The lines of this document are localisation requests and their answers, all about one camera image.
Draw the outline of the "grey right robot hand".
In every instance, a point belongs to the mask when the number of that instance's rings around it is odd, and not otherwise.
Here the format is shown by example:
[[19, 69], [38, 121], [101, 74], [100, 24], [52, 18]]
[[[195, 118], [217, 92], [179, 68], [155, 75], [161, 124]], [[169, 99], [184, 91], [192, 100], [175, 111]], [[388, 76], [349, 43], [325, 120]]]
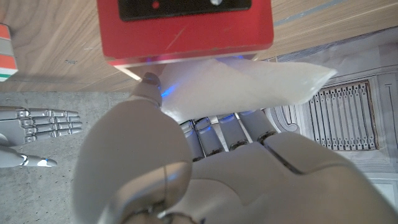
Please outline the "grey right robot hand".
[[79, 133], [76, 111], [1, 106], [1, 167], [55, 167], [53, 159], [17, 152], [16, 146]]

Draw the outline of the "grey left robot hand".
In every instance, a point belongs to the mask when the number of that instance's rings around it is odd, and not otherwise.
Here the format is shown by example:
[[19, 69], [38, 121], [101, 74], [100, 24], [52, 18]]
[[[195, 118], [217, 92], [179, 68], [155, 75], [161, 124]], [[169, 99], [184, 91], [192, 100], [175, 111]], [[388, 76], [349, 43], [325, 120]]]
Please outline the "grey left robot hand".
[[75, 223], [396, 223], [356, 166], [295, 133], [199, 161], [145, 74], [90, 129], [73, 182]]

